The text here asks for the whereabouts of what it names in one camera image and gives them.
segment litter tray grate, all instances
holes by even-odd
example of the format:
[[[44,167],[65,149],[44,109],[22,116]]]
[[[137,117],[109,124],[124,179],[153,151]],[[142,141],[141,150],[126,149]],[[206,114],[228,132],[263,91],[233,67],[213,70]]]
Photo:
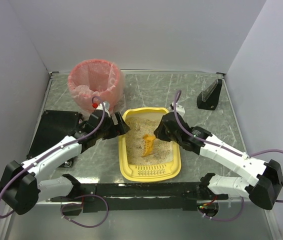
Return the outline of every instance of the litter tray grate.
[[[166,164],[157,164],[157,165],[136,165],[138,176],[160,176],[166,174]]]
[[[154,114],[161,119],[168,110],[163,107],[142,107],[127,110],[122,118],[126,120],[127,116],[137,116],[144,118],[151,117]],[[125,135],[119,136],[119,165],[121,174],[130,181],[136,182],[158,182],[175,177],[181,170],[181,154],[179,145],[172,142],[172,161],[154,165],[134,165],[128,163]]]

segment black holder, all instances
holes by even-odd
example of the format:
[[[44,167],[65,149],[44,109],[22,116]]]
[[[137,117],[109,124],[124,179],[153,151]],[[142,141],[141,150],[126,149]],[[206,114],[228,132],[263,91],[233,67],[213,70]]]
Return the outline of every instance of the black holder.
[[[216,79],[206,90],[200,92],[197,97],[197,107],[204,110],[215,110],[217,108],[223,86],[221,79]]]

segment gray floor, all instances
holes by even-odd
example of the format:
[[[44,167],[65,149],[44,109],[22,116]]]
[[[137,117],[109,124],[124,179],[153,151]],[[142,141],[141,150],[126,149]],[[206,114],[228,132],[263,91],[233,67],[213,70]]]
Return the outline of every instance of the gray floor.
[[[240,203],[220,205],[219,218],[238,212]],[[96,224],[105,212],[85,213],[76,218]],[[270,240],[265,213],[245,203],[242,216],[233,222],[203,219],[196,211],[139,210],[111,211],[97,228],[83,228],[61,219],[59,205],[38,205],[23,216],[15,216],[6,240]]]
[[[243,150],[243,142],[239,129],[232,112],[226,89],[222,89],[220,103],[216,111],[209,112],[198,110],[194,98],[199,94],[202,86],[207,86],[217,76],[215,74],[149,74],[127,75],[125,100],[119,103],[118,110],[123,113],[126,109],[145,106],[168,107],[177,89],[183,90],[180,103],[186,108],[185,119],[190,125],[201,125],[222,138],[236,148]],[[160,92],[150,92],[152,88],[161,88]],[[78,111],[79,108],[72,101],[67,90],[67,75],[54,75],[51,90],[48,95],[46,109]],[[101,143],[95,148],[89,149],[86,154],[78,159],[77,168],[58,169],[53,177],[59,177],[66,172],[76,173],[82,182],[125,182],[121,176],[118,161],[113,161],[113,166],[108,167],[112,174],[110,177],[102,176],[99,171],[95,178],[89,171],[89,166],[96,164],[91,155],[100,156],[104,161],[107,155],[104,151],[113,151],[113,156],[118,156],[118,142],[108,141]],[[227,174],[223,169],[210,159],[197,157],[193,153],[181,151],[182,170],[178,177],[171,181],[198,181],[207,172]],[[220,204],[220,211],[216,217],[229,218],[237,214],[240,208],[239,202],[233,202],[231,208],[228,203]],[[96,224],[105,212],[81,214],[76,220],[83,224]],[[111,211],[107,220],[101,226],[93,229],[82,228],[61,219],[60,205],[40,203],[25,215],[13,215],[6,235],[6,240],[270,240],[272,235],[266,219],[265,211],[250,202],[246,202],[243,214],[232,222],[214,222],[203,219],[196,211],[182,211],[181,209],[170,210],[131,210]]]
[[[45,110],[80,111],[68,90],[67,77],[67,73],[53,74]],[[197,96],[202,89],[207,88],[217,78],[223,76],[211,73],[126,74],[124,96],[115,111],[124,114],[127,109],[140,107],[168,108],[176,91],[181,89],[179,103],[185,108],[185,121],[190,126],[200,126],[211,131],[225,143],[243,151],[243,142],[225,86],[222,87],[215,111],[198,109],[196,106]],[[81,183],[129,183],[120,172],[118,155],[118,138],[101,141],[81,154],[72,168],[58,168],[51,178],[71,174]],[[166,182],[198,182],[206,173],[234,176],[223,165],[193,152],[180,149],[180,156],[180,173]]]

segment marble table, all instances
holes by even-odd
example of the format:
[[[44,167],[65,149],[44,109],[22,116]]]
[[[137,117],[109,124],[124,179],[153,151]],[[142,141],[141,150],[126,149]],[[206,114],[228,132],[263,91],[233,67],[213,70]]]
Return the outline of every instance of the marble table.
[[[190,126],[200,126],[214,133],[225,143],[244,151],[241,134],[225,84],[221,89],[219,104],[215,111],[197,108],[196,99],[203,88],[221,74],[178,72],[126,72],[124,96],[115,107],[123,114],[127,109],[140,107],[168,108],[177,90],[182,94],[179,103],[185,108],[185,121]],[[67,73],[53,73],[44,110],[80,111],[73,101],[67,86]],[[198,182],[206,173],[235,176],[221,164],[193,152],[180,149],[181,171],[165,182]],[[81,154],[71,168],[58,168],[50,178],[71,174],[81,183],[130,183],[120,171],[118,138],[100,141]]]

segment granite surface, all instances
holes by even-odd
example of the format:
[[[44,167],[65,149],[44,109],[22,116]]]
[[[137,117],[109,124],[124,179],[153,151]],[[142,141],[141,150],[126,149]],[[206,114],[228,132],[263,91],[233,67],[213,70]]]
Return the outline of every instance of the granite surface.
[[[54,73],[45,103],[45,110],[80,111],[67,86],[67,73]],[[186,110],[184,119],[190,126],[200,126],[215,134],[225,143],[244,151],[239,129],[233,114],[226,88],[223,85],[215,111],[197,108],[196,99],[202,88],[208,87],[222,75],[209,73],[141,72],[126,74],[124,96],[115,107],[121,114],[127,109],[165,107],[172,103],[177,90],[182,94],[178,103]],[[129,183],[120,172],[118,138],[98,142],[81,154],[72,168],[58,168],[52,179],[71,174],[81,183]],[[165,182],[197,182],[206,173],[222,176],[235,174],[221,164],[193,152],[180,149],[181,171]]]

